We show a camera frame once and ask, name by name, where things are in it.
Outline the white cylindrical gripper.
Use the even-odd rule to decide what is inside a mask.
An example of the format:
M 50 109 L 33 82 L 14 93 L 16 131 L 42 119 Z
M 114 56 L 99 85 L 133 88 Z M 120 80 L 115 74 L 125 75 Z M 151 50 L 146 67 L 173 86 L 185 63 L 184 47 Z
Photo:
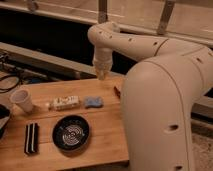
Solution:
M 112 68 L 112 51 L 108 48 L 96 48 L 93 56 L 93 66 L 98 79 L 104 80 Z

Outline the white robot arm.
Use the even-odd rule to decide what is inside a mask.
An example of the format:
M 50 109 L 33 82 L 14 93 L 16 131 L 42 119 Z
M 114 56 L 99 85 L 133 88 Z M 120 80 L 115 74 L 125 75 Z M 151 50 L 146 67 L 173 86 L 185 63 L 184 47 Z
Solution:
M 125 34 L 117 24 L 88 30 L 100 80 L 112 53 L 137 62 L 125 76 L 121 110 L 131 171 L 195 171 L 191 111 L 213 88 L 213 50 L 159 36 Z

